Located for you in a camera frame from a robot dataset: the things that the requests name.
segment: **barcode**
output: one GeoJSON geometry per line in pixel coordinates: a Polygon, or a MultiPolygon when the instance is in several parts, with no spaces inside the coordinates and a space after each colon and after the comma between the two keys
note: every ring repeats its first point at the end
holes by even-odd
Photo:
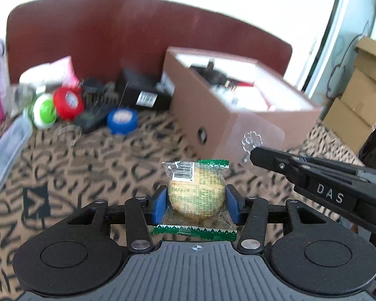
{"type": "Polygon", "coordinates": [[[138,96],[136,105],[152,108],[155,104],[157,94],[149,93],[147,91],[141,91],[138,96]]]}
{"type": "Polygon", "coordinates": [[[173,173],[172,181],[193,182],[194,173],[194,162],[179,162],[178,168],[173,173]]]}

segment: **red round tape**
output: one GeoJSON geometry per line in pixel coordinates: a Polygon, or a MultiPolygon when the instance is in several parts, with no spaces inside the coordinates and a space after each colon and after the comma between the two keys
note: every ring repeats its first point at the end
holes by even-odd
{"type": "Polygon", "coordinates": [[[84,102],[76,89],[60,87],[53,95],[56,112],[63,120],[72,121],[84,111],[84,102]]]}

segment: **dark red headboard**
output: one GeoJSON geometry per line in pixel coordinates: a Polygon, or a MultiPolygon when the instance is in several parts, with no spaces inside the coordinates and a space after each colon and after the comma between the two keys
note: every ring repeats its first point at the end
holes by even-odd
{"type": "Polygon", "coordinates": [[[77,77],[117,79],[122,68],[160,76],[165,51],[180,46],[258,59],[284,74],[292,48],[240,20],[161,0],[38,0],[7,21],[10,80],[71,55],[77,77]]]}

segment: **black object inside box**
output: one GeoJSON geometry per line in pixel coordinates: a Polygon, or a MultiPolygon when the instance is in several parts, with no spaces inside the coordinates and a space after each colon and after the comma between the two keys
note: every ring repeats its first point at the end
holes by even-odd
{"type": "Polygon", "coordinates": [[[170,108],[172,96],[157,89],[158,80],[135,72],[123,70],[117,81],[121,105],[134,109],[166,111],[170,108]]]}

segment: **blue round tape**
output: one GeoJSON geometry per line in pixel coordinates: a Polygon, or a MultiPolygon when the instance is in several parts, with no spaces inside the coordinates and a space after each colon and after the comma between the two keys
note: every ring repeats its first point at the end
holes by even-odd
{"type": "Polygon", "coordinates": [[[107,126],[113,134],[126,135],[137,128],[138,113],[127,108],[115,109],[107,116],[107,126]]]}

